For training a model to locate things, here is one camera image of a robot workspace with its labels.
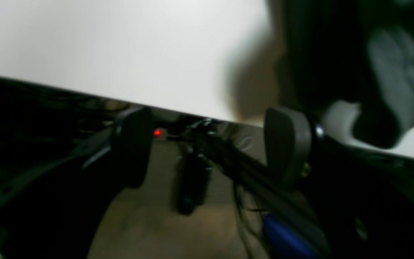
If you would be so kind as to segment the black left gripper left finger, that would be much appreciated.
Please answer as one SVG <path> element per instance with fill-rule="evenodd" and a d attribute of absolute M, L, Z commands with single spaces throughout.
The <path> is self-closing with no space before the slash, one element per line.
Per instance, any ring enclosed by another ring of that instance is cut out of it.
<path fill-rule="evenodd" d="M 85 259 L 112 200 L 139 188 L 154 134 L 150 108 L 121 112 L 69 155 L 0 185 L 0 259 Z"/>

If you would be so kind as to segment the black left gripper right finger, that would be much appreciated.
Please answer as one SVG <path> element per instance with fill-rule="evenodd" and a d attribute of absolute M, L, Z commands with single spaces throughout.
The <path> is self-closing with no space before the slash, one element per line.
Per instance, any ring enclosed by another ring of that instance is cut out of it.
<path fill-rule="evenodd" d="M 290 108 L 263 129 L 270 171 L 309 201 L 334 259 L 414 259 L 414 159 L 339 143 Z"/>

